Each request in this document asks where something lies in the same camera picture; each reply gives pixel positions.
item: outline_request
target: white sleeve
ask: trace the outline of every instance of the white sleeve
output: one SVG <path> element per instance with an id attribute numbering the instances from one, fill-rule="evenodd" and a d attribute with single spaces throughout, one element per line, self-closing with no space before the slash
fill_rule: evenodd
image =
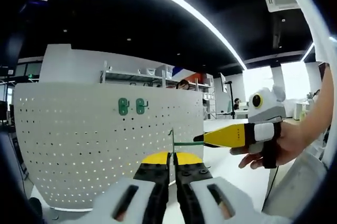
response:
<path id="1" fill-rule="evenodd" d="M 307 9 L 307 11 L 303 12 L 306 22 L 308 23 L 312 40 L 315 44 L 315 54 L 316 54 L 316 61 L 317 62 L 328 62 L 328 57 L 326 55 L 326 50 L 320 40 L 320 28 L 318 23 L 315 19 L 315 6 L 313 6 L 312 0 L 296 0 L 299 4 L 301 9 Z"/>

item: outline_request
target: office desk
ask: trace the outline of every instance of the office desk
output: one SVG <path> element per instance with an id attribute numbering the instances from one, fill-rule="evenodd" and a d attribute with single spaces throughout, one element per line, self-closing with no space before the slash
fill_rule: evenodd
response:
<path id="1" fill-rule="evenodd" d="M 235 110 L 235 118 L 236 119 L 247 119 L 248 118 L 248 110 Z"/>

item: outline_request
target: person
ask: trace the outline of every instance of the person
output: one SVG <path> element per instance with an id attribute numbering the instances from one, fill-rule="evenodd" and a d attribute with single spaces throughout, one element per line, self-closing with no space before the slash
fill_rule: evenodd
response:
<path id="1" fill-rule="evenodd" d="M 240 102 L 241 102 L 240 99 L 238 98 L 234 99 L 234 110 L 239 109 Z"/>
<path id="2" fill-rule="evenodd" d="M 321 90 L 317 90 L 317 91 L 314 93 L 314 95 L 312 96 L 312 100 L 313 100 L 314 102 L 317 101 L 318 95 L 320 94 L 320 91 L 321 91 Z"/>
<path id="3" fill-rule="evenodd" d="M 333 114 L 333 81 L 329 65 L 326 66 L 322 88 L 313 109 L 298 125 L 281 123 L 281 136 L 277 139 L 280 151 L 276 157 L 276 165 L 283 165 L 298 157 L 303 150 L 315 141 L 331 124 Z M 260 153 L 249 154 L 246 147 L 232 148 L 231 153 L 247 155 L 242 159 L 239 168 L 250 164 L 252 169 L 262 167 Z"/>
<path id="4" fill-rule="evenodd" d="M 181 90 L 189 90 L 190 89 L 190 84 L 187 80 L 183 79 L 175 87 L 176 89 L 181 89 Z"/>

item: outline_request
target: window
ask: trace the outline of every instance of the window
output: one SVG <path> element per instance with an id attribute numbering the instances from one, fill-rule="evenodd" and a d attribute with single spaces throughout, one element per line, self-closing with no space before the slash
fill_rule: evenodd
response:
<path id="1" fill-rule="evenodd" d="M 25 75 L 26 64 L 20 64 L 16 67 L 15 76 Z"/>
<path id="2" fill-rule="evenodd" d="M 247 101 L 251 95 L 264 87 L 271 90 L 274 85 L 271 68 L 267 66 L 243 71 L 243 84 Z"/>
<path id="3" fill-rule="evenodd" d="M 304 62 L 281 64 L 285 96 L 287 99 L 304 99 L 310 92 L 309 76 Z"/>
<path id="4" fill-rule="evenodd" d="M 26 75 L 40 75 L 42 63 L 28 63 L 26 69 Z"/>

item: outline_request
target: white pegboard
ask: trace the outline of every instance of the white pegboard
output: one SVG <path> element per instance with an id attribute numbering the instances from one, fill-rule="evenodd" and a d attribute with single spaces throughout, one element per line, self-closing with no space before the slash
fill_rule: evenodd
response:
<path id="1" fill-rule="evenodd" d="M 118 112 L 127 98 L 126 116 Z M 136 99 L 148 101 L 136 113 Z M 28 83 L 15 88 L 15 124 L 29 177 L 51 207 L 87 209 L 142 159 L 203 133 L 202 93 L 121 84 Z M 203 146 L 176 147 L 203 158 Z M 171 165 L 171 179 L 174 171 Z"/>

